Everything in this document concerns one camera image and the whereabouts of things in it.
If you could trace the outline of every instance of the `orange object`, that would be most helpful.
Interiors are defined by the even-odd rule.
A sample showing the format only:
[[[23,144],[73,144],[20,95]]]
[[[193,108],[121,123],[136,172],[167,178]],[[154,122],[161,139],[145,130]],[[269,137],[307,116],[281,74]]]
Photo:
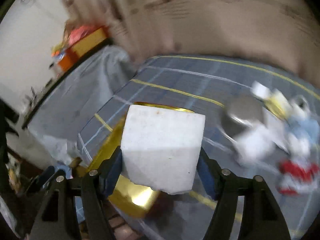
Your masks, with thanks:
[[[65,56],[58,62],[63,72],[66,72],[74,65],[74,63],[79,60],[79,58],[81,58],[84,54],[89,52],[108,37],[108,28],[103,26],[77,41],[70,48],[66,49]]]
[[[66,53],[65,56],[58,62],[61,66],[63,72],[66,72],[69,68],[71,68],[77,60],[73,56],[70,56],[69,53]]]

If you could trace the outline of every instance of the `beige curtain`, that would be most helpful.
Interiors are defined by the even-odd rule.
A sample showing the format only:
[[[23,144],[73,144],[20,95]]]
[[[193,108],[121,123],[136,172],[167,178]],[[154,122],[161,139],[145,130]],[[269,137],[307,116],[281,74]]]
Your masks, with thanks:
[[[320,27],[304,0],[63,0],[81,22],[109,25],[132,59],[165,53],[241,57],[320,87]]]

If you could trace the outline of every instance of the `plaid tablecloth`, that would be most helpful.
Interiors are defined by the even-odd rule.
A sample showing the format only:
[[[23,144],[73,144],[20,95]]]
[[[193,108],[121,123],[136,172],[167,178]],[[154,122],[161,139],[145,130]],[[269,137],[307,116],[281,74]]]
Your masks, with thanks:
[[[218,129],[223,106],[239,94],[250,93],[254,81],[280,90],[286,98],[303,95],[311,111],[320,112],[319,90],[294,75],[264,64],[224,57],[188,55],[157,56],[148,59],[140,72],[116,93],[87,123],[78,135],[78,148],[89,164],[112,127],[136,101],[188,108],[206,116],[202,146],[210,158],[236,175],[252,178],[261,175],[268,183],[288,224],[292,239],[299,239],[320,210],[320,191],[286,197],[276,190],[280,178],[278,163],[287,155],[276,149],[257,165],[244,168],[233,157],[231,143]],[[319,163],[319,152],[311,159]],[[239,197],[237,214],[230,239],[237,239],[242,218],[243,197]],[[172,208],[145,225],[163,239],[202,239],[216,203],[206,195],[196,174],[193,190],[172,197]]]

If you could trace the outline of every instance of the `table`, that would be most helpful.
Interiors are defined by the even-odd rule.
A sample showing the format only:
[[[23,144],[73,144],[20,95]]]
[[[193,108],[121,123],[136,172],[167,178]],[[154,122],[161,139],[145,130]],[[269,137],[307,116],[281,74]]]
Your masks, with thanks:
[[[78,156],[79,131],[136,72],[129,55],[117,46],[105,46],[68,71],[26,120],[28,132],[66,165]]]
[[[88,58],[96,54],[99,50],[103,49],[106,45],[113,44],[110,39],[106,39],[105,41],[101,42],[94,48],[92,48],[89,52],[87,52],[84,56],[82,56],[71,68],[69,68],[65,73],[63,73],[60,77],[57,78],[57,80],[53,81],[44,88],[44,91],[42,91],[40,97],[37,99],[36,104],[28,110],[28,112],[25,114],[24,122],[22,124],[22,129],[27,128],[28,124],[31,122],[35,114],[37,113],[38,109],[41,107],[41,105],[46,101],[46,99],[51,95],[51,93],[80,65],[82,65],[83,62],[85,62]]]
[[[148,59],[139,73],[116,93],[79,133],[77,145],[89,164],[112,127],[136,101],[188,108],[206,116],[202,146],[208,156],[236,175],[264,177],[284,214],[292,239],[299,239],[320,210],[320,191],[297,197],[282,196],[276,190],[280,178],[278,163],[287,157],[279,148],[273,155],[248,168],[234,160],[231,143],[220,132],[220,114],[233,97],[249,94],[254,81],[278,89],[288,99],[303,95],[313,113],[320,112],[319,90],[307,82],[268,65],[225,57],[168,55]],[[319,151],[311,153],[319,163]],[[237,239],[243,210],[239,197],[230,239]],[[216,203],[208,198],[198,174],[190,193],[172,196],[172,207],[157,219],[139,221],[153,239],[202,239]]]

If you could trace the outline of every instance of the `white foam block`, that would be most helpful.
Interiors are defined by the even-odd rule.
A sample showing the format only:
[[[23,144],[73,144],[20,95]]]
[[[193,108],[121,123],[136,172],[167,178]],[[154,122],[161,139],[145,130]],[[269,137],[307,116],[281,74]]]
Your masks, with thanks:
[[[192,189],[205,116],[131,105],[121,140],[124,174],[168,194]]]

